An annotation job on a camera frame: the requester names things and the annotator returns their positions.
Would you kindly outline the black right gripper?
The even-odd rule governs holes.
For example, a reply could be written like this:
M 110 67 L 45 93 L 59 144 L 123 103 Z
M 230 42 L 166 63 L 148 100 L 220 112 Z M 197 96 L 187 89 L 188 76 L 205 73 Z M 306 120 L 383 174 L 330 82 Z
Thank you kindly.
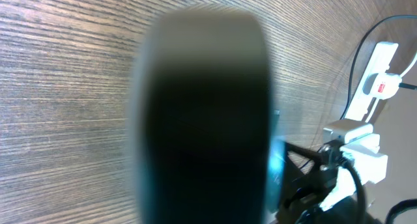
M 279 224 L 340 222 L 338 213 L 324 211 L 320 204 L 335 188 L 338 172 L 335 168 L 320 170 L 328 163 L 329 155 L 284 142 L 285 165 L 281 195 L 278 201 L 276 220 Z M 293 152 L 313 162 L 313 168 L 304 174 L 289 158 Z

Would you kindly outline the blue Galaxy S25 smartphone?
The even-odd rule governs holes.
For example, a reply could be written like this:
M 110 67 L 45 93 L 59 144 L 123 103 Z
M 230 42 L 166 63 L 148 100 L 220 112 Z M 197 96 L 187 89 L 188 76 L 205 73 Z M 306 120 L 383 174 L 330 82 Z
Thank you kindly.
M 266 223 L 274 83 L 257 17 L 186 8 L 147 31 L 127 112 L 143 223 Z

